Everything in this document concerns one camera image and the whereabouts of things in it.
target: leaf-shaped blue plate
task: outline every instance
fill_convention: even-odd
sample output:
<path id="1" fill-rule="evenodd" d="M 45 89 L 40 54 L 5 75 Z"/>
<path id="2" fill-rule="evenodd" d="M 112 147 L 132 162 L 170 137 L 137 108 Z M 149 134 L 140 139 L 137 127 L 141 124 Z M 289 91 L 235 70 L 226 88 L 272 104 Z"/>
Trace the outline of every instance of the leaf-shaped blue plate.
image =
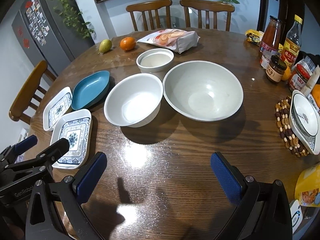
<path id="1" fill-rule="evenodd" d="M 75 87 L 72 95 L 72 109 L 88 108 L 108 92 L 110 72 L 103 70 L 87 76 Z"/>

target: red lid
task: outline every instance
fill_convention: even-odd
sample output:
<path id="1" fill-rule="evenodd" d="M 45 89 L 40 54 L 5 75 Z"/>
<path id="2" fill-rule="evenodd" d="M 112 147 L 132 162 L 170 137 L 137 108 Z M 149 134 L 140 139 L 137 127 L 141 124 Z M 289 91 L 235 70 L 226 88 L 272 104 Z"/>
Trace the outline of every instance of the red lid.
<path id="1" fill-rule="evenodd" d="M 297 70 L 301 73 L 301 75 L 305 79 L 309 79 L 310 78 L 310 74 L 308 73 L 308 71 L 306 71 L 306 69 L 301 64 L 297 64 Z"/>

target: gray refrigerator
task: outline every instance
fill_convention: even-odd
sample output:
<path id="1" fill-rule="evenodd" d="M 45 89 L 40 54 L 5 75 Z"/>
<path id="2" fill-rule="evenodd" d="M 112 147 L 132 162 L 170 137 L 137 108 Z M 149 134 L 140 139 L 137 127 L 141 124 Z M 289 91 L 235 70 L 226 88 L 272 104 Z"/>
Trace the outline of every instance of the gray refrigerator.
<path id="1" fill-rule="evenodd" d="M 45 60 L 48 69 L 58 76 L 94 41 L 91 37 L 83 39 L 74 28 L 66 26 L 55 6 L 61 6 L 58 0 L 24 0 L 12 28 L 31 63 L 36 66 Z M 45 75 L 43 78 L 51 84 Z"/>

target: chair backrest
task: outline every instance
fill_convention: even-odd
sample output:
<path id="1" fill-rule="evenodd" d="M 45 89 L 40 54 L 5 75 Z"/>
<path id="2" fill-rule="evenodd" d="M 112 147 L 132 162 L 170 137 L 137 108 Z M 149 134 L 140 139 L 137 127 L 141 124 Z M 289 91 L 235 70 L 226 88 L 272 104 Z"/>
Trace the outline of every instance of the chair backrest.
<path id="1" fill-rule="evenodd" d="M 190 15 L 188 7 L 198 10 L 198 28 L 202 28 L 201 10 L 205 11 L 205 28 L 209 29 L 209 11 L 213 12 L 213 28 L 217 29 L 217 12 L 228 12 L 226 31 L 230 31 L 231 13 L 235 11 L 232 4 L 206 1 L 206 0 L 180 0 L 184 7 L 186 27 L 190 27 Z"/>
<path id="2" fill-rule="evenodd" d="M 138 28 L 137 28 L 137 23 L 134 18 L 133 12 L 141 12 L 144 30 L 147 31 L 148 25 L 147 25 L 145 11 L 148 11 L 148 13 L 149 13 L 149 21 L 150 21 L 151 30 L 154 30 L 155 26 L 153 23 L 152 10 L 155 10 L 155 14 L 156 14 L 156 27 L 160 28 L 160 19 L 159 19 L 158 9 L 160 9 L 162 7 L 165 7 L 167 28 L 171 28 L 171 15 L 170 15 L 170 6 L 171 5 L 172 5 L 171 0 L 157 0 L 157 1 L 152 1 L 152 2 L 131 4 L 131 5 L 127 6 L 126 10 L 127 10 L 127 12 L 130 12 L 131 20 L 132 20 L 133 27 L 134 27 L 135 31 L 138 31 Z"/>
<path id="3" fill-rule="evenodd" d="M 43 94 L 47 92 L 40 86 L 40 80 L 43 74 L 47 75 L 52 82 L 56 79 L 56 77 L 48 70 L 48 64 L 44 60 L 40 61 L 40 63 L 33 69 L 23 87 L 20 89 L 14 102 L 12 103 L 9 110 L 9 117 L 13 121 L 17 122 L 21 120 L 27 124 L 30 124 L 31 117 L 23 112 L 29 106 L 34 110 L 37 110 L 38 106 L 31 102 L 32 98 L 39 103 L 41 102 L 42 99 L 35 94 L 37 90 Z"/>

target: metal screw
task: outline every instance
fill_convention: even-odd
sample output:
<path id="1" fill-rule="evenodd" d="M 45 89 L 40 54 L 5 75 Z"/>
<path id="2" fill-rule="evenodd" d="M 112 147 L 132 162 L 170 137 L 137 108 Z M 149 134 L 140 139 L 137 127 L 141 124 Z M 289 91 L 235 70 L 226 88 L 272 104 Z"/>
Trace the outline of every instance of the metal screw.
<path id="1" fill-rule="evenodd" d="M 254 181 L 254 178 L 251 177 L 251 176 L 246 176 L 246 177 L 245 177 L 245 180 L 246 180 L 247 182 L 253 182 L 253 181 Z"/>
<path id="2" fill-rule="evenodd" d="M 36 181 L 36 186 L 40 186 L 41 184 L 42 184 L 42 180 L 39 179 Z"/>
<path id="3" fill-rule="evenodd" d="M 63 180 L 64 180 L 64 182 L 69 182 L 72 180 L 72 176 L 70 176 L 70 175 L 65 176 Z"/>
<path id="4" fill-rule="evenodd" d="M 277 184 L 278 186 L 282 186 L 282 181 L 279 180 L 279 179 L 277 179 L 277 180 L 276 180 L 276 184 Z"/>

